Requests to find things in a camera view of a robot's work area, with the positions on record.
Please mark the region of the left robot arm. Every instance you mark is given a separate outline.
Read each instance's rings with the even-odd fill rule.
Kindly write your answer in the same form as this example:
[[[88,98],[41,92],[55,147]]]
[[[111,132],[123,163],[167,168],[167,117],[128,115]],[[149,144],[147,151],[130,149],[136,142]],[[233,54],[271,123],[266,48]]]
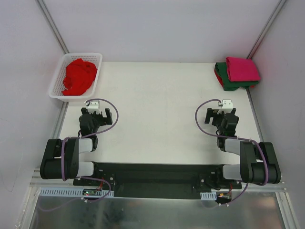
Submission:
[[[80,161],[79,154],[96,150],[98,137],[93,133],[100,126],[112,125],[112,114],[108,108],[105,109],[105,117],[101,111],[90,113],[87,108],[82,108],[81,112],[80,135],[84,138],[49,139],[40,166],[42,179],[67,180],[84,177],[92,186],[100,182],[101,174],[94,170],[94,163]]]

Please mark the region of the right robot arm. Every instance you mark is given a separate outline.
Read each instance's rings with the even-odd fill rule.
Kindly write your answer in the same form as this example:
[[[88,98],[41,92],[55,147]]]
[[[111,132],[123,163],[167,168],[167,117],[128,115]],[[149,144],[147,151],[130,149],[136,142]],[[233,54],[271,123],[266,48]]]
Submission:
[[[281,171],[276,158],[275,149],[270,142],[258,144],[251,140],[238,138],[236,127],[239,117],[236,109],[231,112],[219,112],[218,109],[207,108],[204,123],[211,123],[217,128],[217,146],[221,151],[239,156],[239,164],[222,165],[221,172],[214,176],[214,183],[219,188],[226,188],[232,180],[257,185],[278,184]]]

